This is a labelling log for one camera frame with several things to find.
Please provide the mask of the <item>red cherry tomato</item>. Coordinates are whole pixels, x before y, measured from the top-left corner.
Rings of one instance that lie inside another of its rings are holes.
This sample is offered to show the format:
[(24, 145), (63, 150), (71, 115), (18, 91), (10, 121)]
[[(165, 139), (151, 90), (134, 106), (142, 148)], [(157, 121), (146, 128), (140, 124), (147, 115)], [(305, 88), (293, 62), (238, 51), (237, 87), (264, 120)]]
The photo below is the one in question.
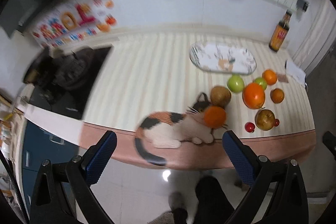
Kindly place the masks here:
[(255, 131), (255, 124), (252, 122), (247, 122), (244, 126), (246, 132), (253, 133)]
[(280, 120), (279, 119), (275, 119), (274, 120), (274, 126), (277, 127), (280, 125)]

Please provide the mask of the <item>large orange with stem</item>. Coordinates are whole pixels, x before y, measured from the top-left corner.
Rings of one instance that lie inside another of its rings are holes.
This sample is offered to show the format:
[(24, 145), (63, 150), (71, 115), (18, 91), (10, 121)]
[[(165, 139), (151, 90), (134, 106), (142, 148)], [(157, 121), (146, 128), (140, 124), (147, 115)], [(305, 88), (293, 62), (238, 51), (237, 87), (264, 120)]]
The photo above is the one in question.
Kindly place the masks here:
[(265, 92), (257, 83), (248, 84), (243, 90), (243, 101), (250, 109), (260, 109), (265, 103)]

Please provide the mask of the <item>brown pear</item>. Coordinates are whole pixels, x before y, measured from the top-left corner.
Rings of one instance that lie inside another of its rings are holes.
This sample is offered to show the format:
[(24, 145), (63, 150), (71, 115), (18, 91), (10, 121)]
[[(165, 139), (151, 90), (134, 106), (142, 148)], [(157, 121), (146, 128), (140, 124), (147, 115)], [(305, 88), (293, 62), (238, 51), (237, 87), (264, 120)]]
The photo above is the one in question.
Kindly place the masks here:
[(210, 99), (214, 106), (226, 108), (231, 101), (231, 92), (224, 86), (215, 86), (211, 89)]
[(269, 109), (261, 109), (255, 116), (256, 126), (263, 131), (269, 131), (274, 127), (275, 115)]

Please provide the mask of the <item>brown pear front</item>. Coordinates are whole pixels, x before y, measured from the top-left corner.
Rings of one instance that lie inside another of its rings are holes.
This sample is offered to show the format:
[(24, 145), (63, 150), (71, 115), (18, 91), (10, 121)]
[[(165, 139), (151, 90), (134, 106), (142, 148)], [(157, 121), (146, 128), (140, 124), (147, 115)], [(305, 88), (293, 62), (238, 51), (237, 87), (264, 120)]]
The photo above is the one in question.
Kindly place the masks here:
[(263, 131), (269, 131), (274, 127), (275, 115), (269, 109), (261, 109), (255, 116), (256, 126)]

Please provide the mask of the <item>dark orange right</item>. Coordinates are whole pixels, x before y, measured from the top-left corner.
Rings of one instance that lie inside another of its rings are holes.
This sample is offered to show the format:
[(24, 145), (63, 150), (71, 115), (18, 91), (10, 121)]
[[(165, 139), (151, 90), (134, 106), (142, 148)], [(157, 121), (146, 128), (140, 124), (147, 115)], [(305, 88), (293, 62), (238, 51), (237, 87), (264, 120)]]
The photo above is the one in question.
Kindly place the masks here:
[(282, 89), (275, 88), (270, 92), (270, 98), (273, 103), (280, 104), (285, 98), (285, 93)]

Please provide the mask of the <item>small brown card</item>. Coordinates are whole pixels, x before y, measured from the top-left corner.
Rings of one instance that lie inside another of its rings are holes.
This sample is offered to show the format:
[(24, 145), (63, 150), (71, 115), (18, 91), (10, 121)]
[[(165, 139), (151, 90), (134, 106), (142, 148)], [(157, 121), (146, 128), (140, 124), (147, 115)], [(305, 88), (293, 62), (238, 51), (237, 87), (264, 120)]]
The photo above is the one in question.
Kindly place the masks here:
[(277, 74), (277, 79), (281, 83), (288, 83), (289, 82), (287, 76), (284, 75), (284, 74)]

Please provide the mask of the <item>white folded paper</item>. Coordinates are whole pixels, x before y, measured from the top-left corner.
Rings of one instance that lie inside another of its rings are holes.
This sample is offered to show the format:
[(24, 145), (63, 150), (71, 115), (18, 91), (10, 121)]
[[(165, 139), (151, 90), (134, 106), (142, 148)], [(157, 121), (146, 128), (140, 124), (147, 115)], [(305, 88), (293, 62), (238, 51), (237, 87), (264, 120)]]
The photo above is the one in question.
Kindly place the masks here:
[(306, 73), (291, 60), (285, 62), (286, 74), (293, 77), (302, 87), (306, 87)]

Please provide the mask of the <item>grey slipper left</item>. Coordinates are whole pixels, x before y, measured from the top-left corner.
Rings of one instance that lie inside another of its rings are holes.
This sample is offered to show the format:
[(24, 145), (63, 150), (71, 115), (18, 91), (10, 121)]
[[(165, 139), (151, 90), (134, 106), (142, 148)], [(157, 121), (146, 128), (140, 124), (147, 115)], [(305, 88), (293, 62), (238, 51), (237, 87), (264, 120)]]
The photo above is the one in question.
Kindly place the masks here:
[(180, 192), (173, 192), (169, 195), (169, 207), (173, 214), (174, 223), (187, 223), (188, 212), (185, 199)]

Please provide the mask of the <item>small orange upper right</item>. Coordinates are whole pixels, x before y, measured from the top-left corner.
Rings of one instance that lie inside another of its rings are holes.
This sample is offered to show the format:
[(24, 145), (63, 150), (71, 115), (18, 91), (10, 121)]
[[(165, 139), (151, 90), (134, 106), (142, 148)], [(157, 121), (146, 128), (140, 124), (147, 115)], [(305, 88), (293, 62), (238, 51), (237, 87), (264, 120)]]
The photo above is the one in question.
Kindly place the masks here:
[(277, 74), (272, 69), (267, 69), (262, 73), (262, 78), (266, 81), (267, 85), (274, 85), (278, 78)]

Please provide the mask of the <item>small green apple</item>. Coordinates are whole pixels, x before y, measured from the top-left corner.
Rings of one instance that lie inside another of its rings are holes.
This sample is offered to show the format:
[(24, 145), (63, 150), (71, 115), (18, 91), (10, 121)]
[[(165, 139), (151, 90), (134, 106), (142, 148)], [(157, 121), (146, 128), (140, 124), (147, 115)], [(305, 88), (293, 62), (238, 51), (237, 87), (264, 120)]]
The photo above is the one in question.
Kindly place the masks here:
[(256, 79), (254, 79), (254, 83), (260, 85), (263, 90), (266, 90), (266, 88), (268, 86), (266, 80), (264, 78), (262, 78), (262, 77), (258, 77)]

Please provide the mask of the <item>large green apple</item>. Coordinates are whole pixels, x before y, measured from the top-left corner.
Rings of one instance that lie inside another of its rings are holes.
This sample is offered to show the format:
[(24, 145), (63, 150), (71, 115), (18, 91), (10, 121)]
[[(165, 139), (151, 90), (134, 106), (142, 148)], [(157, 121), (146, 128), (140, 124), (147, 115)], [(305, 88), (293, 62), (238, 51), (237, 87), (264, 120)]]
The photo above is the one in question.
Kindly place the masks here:
[(233, 93), (241, 93), (245, 84), (240, 75), (232, 75), (227, 81), (227, 87)]

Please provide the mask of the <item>black gas stove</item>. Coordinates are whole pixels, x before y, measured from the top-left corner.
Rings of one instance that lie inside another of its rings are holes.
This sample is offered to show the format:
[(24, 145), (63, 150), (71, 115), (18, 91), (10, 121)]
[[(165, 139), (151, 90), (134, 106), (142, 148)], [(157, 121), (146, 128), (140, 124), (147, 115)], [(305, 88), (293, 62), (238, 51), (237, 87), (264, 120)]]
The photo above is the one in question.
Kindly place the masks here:
[(91, 89), (112, 47), (84, 47), (69, 55), (52, 57), (45, 82), (35, 86), (29, 104), (47, 111), (81, 119)]

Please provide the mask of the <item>black frying pan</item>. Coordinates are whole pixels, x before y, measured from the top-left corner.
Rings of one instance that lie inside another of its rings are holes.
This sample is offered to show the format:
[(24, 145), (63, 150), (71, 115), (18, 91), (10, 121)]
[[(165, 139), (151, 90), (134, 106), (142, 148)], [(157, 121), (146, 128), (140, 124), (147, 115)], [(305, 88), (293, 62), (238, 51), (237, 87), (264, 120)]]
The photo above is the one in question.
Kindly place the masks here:
[(26, 70), (22, 78), (23, 84), (17, 92), (18, 98), (27, 85), (41, 86), (45, 82), (52, 65), (52, 59), (50, 48), (43, 48)]

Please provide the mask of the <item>striped cat print tablecloth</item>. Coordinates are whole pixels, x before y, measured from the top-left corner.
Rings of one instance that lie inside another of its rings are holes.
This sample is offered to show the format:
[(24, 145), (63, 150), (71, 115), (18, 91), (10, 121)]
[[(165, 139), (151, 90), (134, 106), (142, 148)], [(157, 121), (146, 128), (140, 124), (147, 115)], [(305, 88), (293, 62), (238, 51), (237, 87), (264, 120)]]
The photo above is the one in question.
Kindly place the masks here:
[[(290, 59), (286, 50), (272, 52), (265, 44), (250, 39), (187, 32), (153, 32), (130, 34), (93, 42), (93, 47), (112, 45), (92, 88), (83, 114), (79, 145), (88, 148), (107, 130), (117, 134), (114, 159), (146, 166), (134, 147), (134, 132), (140, 121), (156, 111), (182, 113), (201, 93), (209, 94), (215, 86), (226, 86), (228, 75), (204, 72), (189, 58), (190, 46), (196, 42), (220, 42), (248, 49), (255, 57), (256, 70), (244, 77), (250, 84), (266, 69), (285, 73)], [(295, 158), (304, 161), (314, 150), (316, 133), (306, 90), (296, 80), (276, 83), (285, 98), (275, 104), (266, 98), (264, 106), (273, 111), (280, 124), (269, 130), (245, 130), (255, 119), (241, 94), (233, 94), (226, 107), (229, 129), (255, 153), (273, 161)]]

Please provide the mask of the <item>dark soy sauce bottle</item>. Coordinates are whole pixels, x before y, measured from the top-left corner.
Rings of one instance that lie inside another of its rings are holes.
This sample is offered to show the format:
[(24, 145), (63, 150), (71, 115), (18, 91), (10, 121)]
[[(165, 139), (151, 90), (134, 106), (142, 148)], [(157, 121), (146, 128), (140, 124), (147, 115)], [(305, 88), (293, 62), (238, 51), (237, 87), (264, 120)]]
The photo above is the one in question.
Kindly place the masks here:
[(287, 10), (282, 20), (280, 20), (274, 29), (272, 37), (270, 38), (269, 48), (275, 52), (278, 52), (282, 46), (288, 31), (290, 29), (289, 22), (292, 16), (292, 12)]

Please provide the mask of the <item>oval floral white plate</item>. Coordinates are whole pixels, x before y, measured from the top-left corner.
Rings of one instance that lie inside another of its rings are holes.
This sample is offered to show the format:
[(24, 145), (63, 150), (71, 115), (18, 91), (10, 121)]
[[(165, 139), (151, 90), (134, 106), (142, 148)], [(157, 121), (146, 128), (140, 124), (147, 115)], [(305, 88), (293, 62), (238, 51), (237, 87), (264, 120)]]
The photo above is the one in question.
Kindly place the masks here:
[(251, 75), (257, 67), (249, 50), (221, 42), (196, 42), (190, 46), (189, 58), (206, 72)]

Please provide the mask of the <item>black plug adapter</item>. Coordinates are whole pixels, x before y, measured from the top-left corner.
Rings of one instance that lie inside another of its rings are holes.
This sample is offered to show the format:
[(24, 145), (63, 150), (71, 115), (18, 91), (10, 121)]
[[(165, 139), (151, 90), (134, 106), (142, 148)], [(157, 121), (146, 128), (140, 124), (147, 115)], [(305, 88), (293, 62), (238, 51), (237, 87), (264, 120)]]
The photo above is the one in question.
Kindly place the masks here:
[(307, 0), (297, 0), (296, 2), (297, 10), (306, 12), (308, 7), (309, 7), (309, 2)]

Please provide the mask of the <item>colourful fruit wall sticker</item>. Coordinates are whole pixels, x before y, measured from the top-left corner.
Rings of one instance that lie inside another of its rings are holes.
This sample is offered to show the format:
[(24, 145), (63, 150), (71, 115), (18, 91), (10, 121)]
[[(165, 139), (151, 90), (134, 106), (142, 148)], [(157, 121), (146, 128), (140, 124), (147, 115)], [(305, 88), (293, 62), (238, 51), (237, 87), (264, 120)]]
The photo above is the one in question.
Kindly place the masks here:
[(80, 42), (111, 31), (117, 24), (113, 8), (113, 0), (70, 0), (43, 15), (30, 34), (42, 48)]

